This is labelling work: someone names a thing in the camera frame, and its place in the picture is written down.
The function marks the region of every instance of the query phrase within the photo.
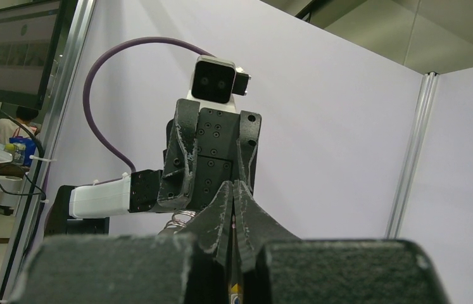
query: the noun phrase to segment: purple cable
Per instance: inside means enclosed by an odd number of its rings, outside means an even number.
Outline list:
[[[94,123],[94,119],[92,118],[91,102],[90,102],[89,96],[91,95],[91,87],[92,87],[92,81],[94,80],[94,76],[96,75],[96,72],[98,72],[98,70],[102,67],[104,62],[106,62],[113,55],[119,53],[120,51],[123,51],[127,48],[131,48],[132,46],[138,46],[140,44],[147,44],[147,43],[171,44],[174,46],[180,46],[181,48],[188,49],[199,55],[212,56],[210,53],[192,44],[189,44],[184,41],[180,41],[178,39],[167,38],[167,37],[143,37],[143,38],[137,38],[137,39],[132,39],[132,40],[123,42],[109,49],[102,56],[100,56],[100,58],[98,58],[98,60],[96,60],[96,62],[92,65],[91,69],[89,70],[89,73],[87,74],[87,78],[85,79],[85,84],[84,84],[83,105],[84,105],[85,119],[87,119],[87,124],[91,128],[96,138],[98,138],[98,140],[102,143],[102,145],[104,145],[104,147],[106,147],[111,153],[113,153],[120,160],[126,163],[126,165],[130,167],[130,170],[132,172],[136,171],[136,166],[134,165],[134,163],[132,163],[131,160],[129,160],[124,154],[122,154],[119,150],[117,150],[116,147],[112,146],[110,142],[104,137],[104,135],[102,135],[100,130],[96,127],[96,124]]]

